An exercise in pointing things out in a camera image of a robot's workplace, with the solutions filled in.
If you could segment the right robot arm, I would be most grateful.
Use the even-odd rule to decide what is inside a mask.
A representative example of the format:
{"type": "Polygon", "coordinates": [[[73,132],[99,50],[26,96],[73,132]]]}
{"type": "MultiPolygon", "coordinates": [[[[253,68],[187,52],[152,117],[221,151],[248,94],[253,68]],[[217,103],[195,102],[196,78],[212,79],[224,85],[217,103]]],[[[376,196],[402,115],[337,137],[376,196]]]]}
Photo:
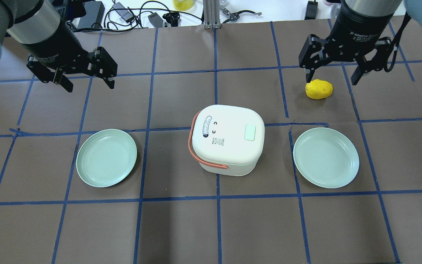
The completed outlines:
{"type": "Polygon", "coordinates": [[[397,47],[411,20],[422,27],[422,0],[341,0],[333,28],[327,38],[308,35],[298,56],[299,66],[311,82],[315,70],[332,62],[356,62],[351,83],[358,84],[371,71],[390,72],[397,47]],[[404,4],[403,22],[394,38],[381,37],[394,13],[404,4]]]}

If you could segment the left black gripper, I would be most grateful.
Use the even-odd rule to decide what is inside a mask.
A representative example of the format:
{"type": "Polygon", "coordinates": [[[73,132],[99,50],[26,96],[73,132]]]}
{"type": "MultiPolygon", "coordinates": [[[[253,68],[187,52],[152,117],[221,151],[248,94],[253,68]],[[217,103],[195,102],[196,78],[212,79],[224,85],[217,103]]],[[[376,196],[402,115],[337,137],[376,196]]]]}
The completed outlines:
{"type": "Polygon", "coordinates": [[[110,89],[115,87],[117,62],[104,47],[85,50],[63,22],[47,39],[22,46],[34,59],[27,62],[27,68],[43,83],[52,82],[73,92],[74,85],[64,74],[82,73],[101,78],[110,89]]]}

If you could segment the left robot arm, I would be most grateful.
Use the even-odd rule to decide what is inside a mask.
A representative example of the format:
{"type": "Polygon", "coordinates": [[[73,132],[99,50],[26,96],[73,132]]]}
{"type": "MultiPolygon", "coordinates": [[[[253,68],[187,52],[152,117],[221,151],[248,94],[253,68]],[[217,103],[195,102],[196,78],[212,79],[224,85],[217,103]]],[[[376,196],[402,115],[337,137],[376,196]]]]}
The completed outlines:
{"type": "Polygon", "coordinates": [[[0,0],[0,59],[7,34],[29,52],[26,66],[41,82],[72,92],[66,76],[85,74],[114,89],[115,60],[103,47],[84,50],[50,0],[0,0]]]}

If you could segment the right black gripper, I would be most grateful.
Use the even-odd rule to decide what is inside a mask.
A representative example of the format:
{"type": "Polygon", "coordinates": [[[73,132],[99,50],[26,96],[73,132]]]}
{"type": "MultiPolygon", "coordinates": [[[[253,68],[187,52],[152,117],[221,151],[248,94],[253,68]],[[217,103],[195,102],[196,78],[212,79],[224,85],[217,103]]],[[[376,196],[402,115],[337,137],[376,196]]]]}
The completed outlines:
{"type": "Polygon", "coordinates": [[[391,72],[396,62],[396,37],[380,38],[392,14],[367,16],[354,10],[339,10],[333,28],[326,39],[310,34],[299,54],[299,67],[306,73],[310,83],[315,70],[330,62],[357,62],[351,76],[352,85],[357,85],[363,75],[371,71],[391,72]],[[375,49],[370,60],[365,55],[375,49]]]}

